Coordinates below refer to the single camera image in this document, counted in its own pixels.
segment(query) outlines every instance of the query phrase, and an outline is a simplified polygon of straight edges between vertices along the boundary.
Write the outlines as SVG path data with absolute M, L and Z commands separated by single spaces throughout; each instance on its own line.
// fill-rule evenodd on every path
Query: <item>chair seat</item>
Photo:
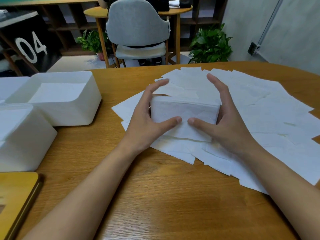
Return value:
M 124 45 L 118 45 L 115 56 L 118 59 L 151 59 L 160 56 L 164 56 L 166 54 L 166 44 L 160 43 L 156 46 L 145 47 L 145 48 L 130 48 Z

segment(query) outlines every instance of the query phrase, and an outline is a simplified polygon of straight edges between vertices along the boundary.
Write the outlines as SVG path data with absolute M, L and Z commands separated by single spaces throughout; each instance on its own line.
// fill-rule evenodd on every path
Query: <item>round table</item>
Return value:
M 266 62 L 218 62 L 92 70 L 102 103 L 88 126 L 58 127 L 37 169 L 44 186 L 19 232 L 21 239 L 119 143 L 125 131 L 111 109 L 180 67 L 237 70 L 279 81 L 320 118 L 320 76 Z M 271 198 L 196 160 L 190 165 L 149 148 L 122 180 L 96 239 L 296 239 Z
M 172 54 L 170 54 L 168 57 L 171 64 L 180 64 L 180 14 L 189 12 L 192 10 L 192 8 L 193 6 L 191 6 L 190 8 L 174 8 L 174 9 L 170 9 L 168 12 L 158 12 L 160 16 L 172 16 L 174 18 L 173 31 L 174 31 L 174 39 L 175 39 L 175 45 L 174 45 L 175 51 Z M 101 46 L 102 46 L 102 52 L 103 52 L 104 60 L 106 63 L 106 68 L 114 67 L 114 64 L 112 66 L 109 65 L 108 54 L 107 54 L 106 46 L 103 39 L 103 34 L 102 34 L 103 29 L 101 25 L 102 23 L 101 19 L 107 18 L 108 10 L 103 9 L 102 7 L 92 7 L 92 8 L 86 9 L 83 13 L 85 15 L 94 17 L 96 19 L 98 33 L 99 33 Z M 116 48 L 114 47 L 114 44 L 112 44 L 112 49 L 113 49 L 113 53 L 115 54 Z M 175 55 L 176 55 L 176 62 L 171 60 L 171 58 Z M 116 61 L 116 66 L 120 67 L 118 59 L 116 59 L 115 61 Z

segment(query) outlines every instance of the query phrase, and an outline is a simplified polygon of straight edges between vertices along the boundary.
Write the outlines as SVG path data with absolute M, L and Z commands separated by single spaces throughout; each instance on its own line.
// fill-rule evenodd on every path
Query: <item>hand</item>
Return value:
M 238 156 L 249 152 L 253 147 L 259 147 L 233 103 L 228 86 L 211 74 L 207 74 L 207 79 L 218 89 L 222 101 L 217 125 L 197 118 L 189 118 L 188 123 L 207 133 L 225 149 Z
M 149 103 L 152 99 L 152 93 L 168 82 L 169 79 L 162 79 L 147 86 L 134 109 L 128 129 L 120 143 L 125 144 L 127 149 L 131 149 L 137 155 L 182 121 L 182 118 L 179 116 L 161 123 L 155 123 L 150 118 Z

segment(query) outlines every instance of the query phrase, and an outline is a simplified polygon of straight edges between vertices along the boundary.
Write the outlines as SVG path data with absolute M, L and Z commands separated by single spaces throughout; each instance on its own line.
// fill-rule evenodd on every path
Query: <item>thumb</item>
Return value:
M 216 127 L 215 124 L 210 124 L 197 118 L 189 118 L 188 124 L 207 133 L 209 136 L 214 137 Z
M 174 128 L 178 124 L 180 124 L 182 121 L 182 118 L 180 116 L 172 117 L 171 119 L 168 119 L 166 121 L 163 121 L 161 123 L 158 123 L 158 127 L 160 129 L 161 135 L 166 133 L 168 130 Z

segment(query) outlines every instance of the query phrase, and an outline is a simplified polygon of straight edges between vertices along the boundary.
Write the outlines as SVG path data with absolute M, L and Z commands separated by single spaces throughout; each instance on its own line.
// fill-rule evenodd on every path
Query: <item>chair backrest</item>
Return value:
M 144 46 L 167 40 L 170 23 L 146 0 L 118 0 L 110 6 L 106 32 L 114 44 Z

